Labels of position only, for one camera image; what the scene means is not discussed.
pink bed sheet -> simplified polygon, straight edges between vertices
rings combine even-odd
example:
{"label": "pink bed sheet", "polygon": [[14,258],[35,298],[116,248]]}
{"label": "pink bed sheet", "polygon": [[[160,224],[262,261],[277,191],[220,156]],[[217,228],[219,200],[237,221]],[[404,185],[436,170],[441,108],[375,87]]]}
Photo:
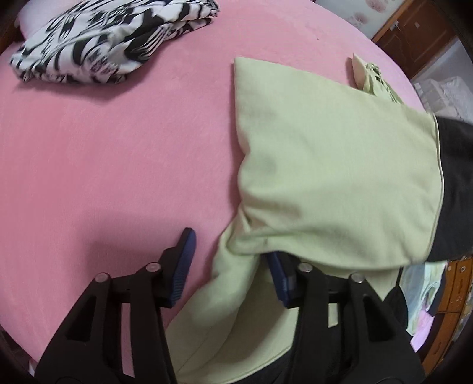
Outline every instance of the pink bed sheet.
{"label": "pink bed sheet", "polygon": [[239,203],[235,57],[353,86],[356,52],[422,109],[385,53],[309,0],[220,5],[213,24],[167,42],[119,85],[22,84],[8,66],[14,48],[2,54],[0,323],[34,359],[98,272],[134,273],[185,226],[198,246],[184,298],[208,278]]}

light blue garment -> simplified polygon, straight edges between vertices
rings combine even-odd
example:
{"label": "light blue garment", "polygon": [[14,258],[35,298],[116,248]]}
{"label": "light blue garment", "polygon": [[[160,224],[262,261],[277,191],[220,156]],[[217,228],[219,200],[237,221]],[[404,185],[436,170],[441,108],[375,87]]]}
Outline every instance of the light blue garment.
{"label": "light blue garment", "polygon": [[442,280],[447,262],[427,262],[406,267],[399,283],[407,303],[407,332],[417,331],[419,313],[429,310]]}

floral wallpaper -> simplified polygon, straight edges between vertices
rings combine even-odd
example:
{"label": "floral wallpaper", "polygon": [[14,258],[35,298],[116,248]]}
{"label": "floral wallpaper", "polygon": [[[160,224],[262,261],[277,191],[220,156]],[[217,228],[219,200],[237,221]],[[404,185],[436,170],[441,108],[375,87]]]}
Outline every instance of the floral wallpaper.
{"label": "floral wallpaper", "polygon": [[315,0],[315,3],[348,21],[369,39],[396,12],[404,0]]}

wall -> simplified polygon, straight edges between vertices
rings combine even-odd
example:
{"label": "wall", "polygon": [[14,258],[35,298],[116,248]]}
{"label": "wall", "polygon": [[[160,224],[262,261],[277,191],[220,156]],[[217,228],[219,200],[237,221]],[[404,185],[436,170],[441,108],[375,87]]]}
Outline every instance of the wall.
{"label": "wall", "polygon": [[416,83],[426,79],[442,81],[453,76],[460,76],[473,91],[473,62],[458,39],[436,60],[428,64],[411,82]]}
{"label": "wall", "polygon": [[316,0],[315,2],[345,19],[371,39],[404,0]]}

white pillow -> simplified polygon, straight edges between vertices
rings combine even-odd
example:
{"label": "white pillow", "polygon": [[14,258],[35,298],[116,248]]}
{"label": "white pillow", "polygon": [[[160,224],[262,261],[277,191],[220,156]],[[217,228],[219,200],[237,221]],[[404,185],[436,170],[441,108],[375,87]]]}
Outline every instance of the white pillow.
{"label": "white pillow", "polygon": [[49,20],[82,0],[30,0],[18,13],[20,30],[25,39],[30,38]]}

